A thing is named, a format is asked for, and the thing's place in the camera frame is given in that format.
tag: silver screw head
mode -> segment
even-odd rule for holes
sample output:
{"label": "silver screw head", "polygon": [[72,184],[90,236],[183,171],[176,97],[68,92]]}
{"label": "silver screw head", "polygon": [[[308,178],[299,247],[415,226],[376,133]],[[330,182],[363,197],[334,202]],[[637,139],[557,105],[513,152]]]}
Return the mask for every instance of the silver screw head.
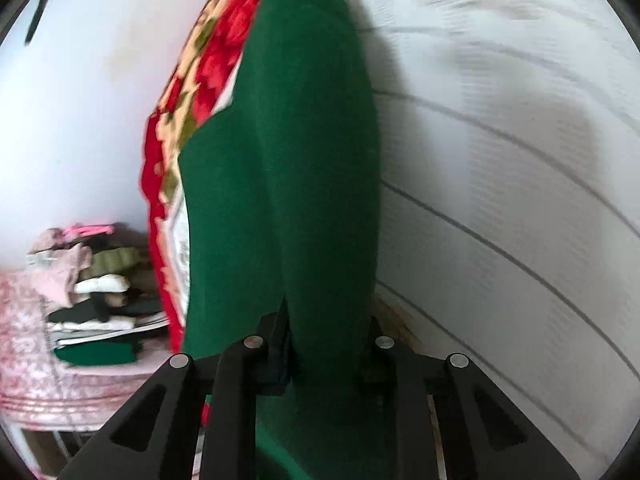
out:
{"label": "silver screw head", "polygon": [[251,335],[244,340],[244,346],[247,348],[260,348],[263,343],[264,339],[259,335]]}
{"label": "silver screw head", "polygon": [[393,348],[393,345],[395,345],[396,342],[393,340],[392,337],[389,337],[388,335],[381,335],[380,337],[376,338],[376,346],[378,348],[382,348],[383,350],[389,350],[390,348]]}
{"label": "silver screw head", "polygon": [[176,354],[169,359],[169,364],[172,368],[184,368],[189,364],[189,358],[185,354]]}
{"label": "silver screw head", "polygon": [[451,365],[456,368],[466,368],[469,364],[469,358],[464,354],[453,354],[449,358],[449,361],[451,362]]}

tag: folded clothes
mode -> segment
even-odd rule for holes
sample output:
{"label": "folded clothes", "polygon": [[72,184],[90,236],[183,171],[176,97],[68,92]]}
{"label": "folded clothes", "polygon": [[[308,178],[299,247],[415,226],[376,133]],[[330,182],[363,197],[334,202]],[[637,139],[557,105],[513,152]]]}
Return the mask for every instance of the folded clothes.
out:
{"label": "folded clothes", "polygon": [[47,316],[47,321],[54,323],[84,323],[91,320],[107,322],[109,305],[104,301],[102,293],[92,292],[88,300],[81,301],[71,308],[60,308]]}
{"label": "folded clothes", "polygon": [[140,263],[140,251],[135,247],[119,247],[94,254],[91,267],[80,273],[80,280],[105,274],[122,274]]}
{"label": "folded clothes", "polygon": [[87,292],[124,292],[129,288],[129,280],[117,274],[107,274],[99,278],[91,278],[76,283],[74,292],[85,294]]}
{"label": "folded clothes", "polygon": [[161,367],[167,359],[171,357],[168,351],[167,341],[163,339],[147,339],[141,344],[142,349],[136,354],[134,364],[103,365],[103,366],[81,366],[67,365],[67,370],[75,375],[93,376],[135,376],[151,375]]}
{"label": "folded clothes", "polygon": [[90,298],[91,296],[89,294],[76,294],[74,292],[69,294],[69,301],[71,301],[71,304],[78,304],[78,303],[82,303],[83,301],[86,301]]}
{"label": "folded clothes", "polygon": [[139,288],[147,294],[158,290],[158,280],[153,269],[136,269],[127,274],[127,277],[133,288]]}
{"label": "folded clothes", "polygon": [[61,361],[77,366],[121,365],[136,362],[135,343],[96,341],[56,348],[53,353]]}
{"label": "folded clothes", "polygon": [[74,284],[80,271],[89,267],[91,262],[91,250],[82,244],[68,250],[47,251],[45,258],[36,258],[30,273],[31,286],[46,298],[71,306],[70,293],[90,292],[74,290]]}
{"label": "folded clothes", "polygon": [[138,316],[136,318],[136,326],[151,325],[160,321],[166,321],[166,314],[164,312],[158,312],[150,316]]}
{"label": "folded clothes", "polygon": [[107,333],[113,333],[111,330],[66,330],[59,332],[50,332],[49,338],[55,343],[55,346],[58,347],[58,341],[62,341],[64,339],[75,339],[78,337],[94,337],[97,335],[104,335]]}
{"label": "folded clothes", "polygon": [[123,294],[127,297],[127,301],[125,304],[131,304],[131,303],[135,303],[137,300],[139,299],[145,299],[145,298],[151,298],[151,297],[155,297],[157,294],[152,294],[151,296],[148,296],[146,294],[146,292],[144,290],[142,290],[141,288],[137,288],[134,285],[131,285],[129,282],[129,288],[127,290],[125,290],[123,292]]}
{"label": "folded clothes", "polygon": [[72,246],[76,244],[86,245],[93,254],[101,253],[111,249],[111,236],[108,234],[83,236],[72,240],[69,244]]}
{"label": "folded clothes", "polygon": [[104,301],[111,308],[125,306],[127,303],[129,303],[129,299],[127,298],[127,295],[124,294],[123,292],[105,292],[103,297],[104,297]]}
{"label": "folded clothes", "polygon": [[109,312],[117,316],[149,316],[150,314],[162,312],[162,304],[159,298],[138,300],[125,306],[110,308]]}
{"label": "folded clothes", "polygon": [[56,331],[73,331],[73,330],[105,330],[105,331],[117,331],[117,330],[130,330],[135,327],[136,319],[133,317],[125,316],[113,316],[107,322],[101,321],[85,321],[84,323],[62,322],[62,323],[47,323],[47,328],[50,332]]}
{"label": "folded clothes", "polygon": [[114,341],[114,342],[139,342],[143,339],[159,335],[166,332],[169,322],[166,319],[160,319],[155,322],[145,323],[144,325],[136,325],[129,330],[111,330],[91,336],[65,337],[56,340],[56,347],[79,345],[94,341]]}
{"label": "folded clothes", "polygon": [[36,242],[32,245],[30,254],[46,251],[47,249],[56,249],[65,245],[65,237],[62,231],[57,228],[47,229],[44,231]]}

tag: black metal bracket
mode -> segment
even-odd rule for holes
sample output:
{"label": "black metal bracket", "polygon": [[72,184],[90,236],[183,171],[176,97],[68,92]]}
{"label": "black metal bracket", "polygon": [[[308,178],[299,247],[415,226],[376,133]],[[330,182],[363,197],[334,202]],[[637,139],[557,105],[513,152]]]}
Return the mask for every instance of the black metal bracket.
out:
{"label": "black metal bracket", "polygon": [[[564,457],[463,354],[415,354],[372,322],[363,393],[389,407],[398,480],[577,480]],[[171,357],[65,467],[60,480],[188,480],[211,394],[202,480],[255,479],[255,401],[290,380],[286,302],[222,354]]]}

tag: wall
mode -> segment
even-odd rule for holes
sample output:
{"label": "wall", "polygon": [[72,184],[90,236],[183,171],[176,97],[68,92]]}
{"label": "wall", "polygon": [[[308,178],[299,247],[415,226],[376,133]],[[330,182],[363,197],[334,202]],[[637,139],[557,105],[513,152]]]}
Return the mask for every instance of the wall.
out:
{"label": "wall", "polygon": [[146,230],[145,121],[205,0],[32,0],[0,46],[0,267],[73,222]]}

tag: green folded cloth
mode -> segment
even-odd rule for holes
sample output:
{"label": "green folded cloth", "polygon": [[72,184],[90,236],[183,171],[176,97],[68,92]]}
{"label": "green folded cloth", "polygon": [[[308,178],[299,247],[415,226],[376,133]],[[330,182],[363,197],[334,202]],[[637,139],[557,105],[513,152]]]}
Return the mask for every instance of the green folded cloth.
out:
{"label": "green folded cloth", "polygon": [[123,365],[135,363],[136,345],[130,342],[93,341],[56,348],[53,353],[61,361],[77,366]]}
{"label": "green folded cloth", "polygon": [[260,398],[260,480],[391,478],[353,386],[376,270],[380,147],[343,0],[261,0],[230,106],[180,154],[190,224],[183,350],[222,352],[289,303],[300,373]]}
{"label": "green folded cloth", "polygon": [[105,274],[122,274],[140,263],[140,251],[135,247],[119,247],[94,254],[91,267],[80,271],[80,281]]}

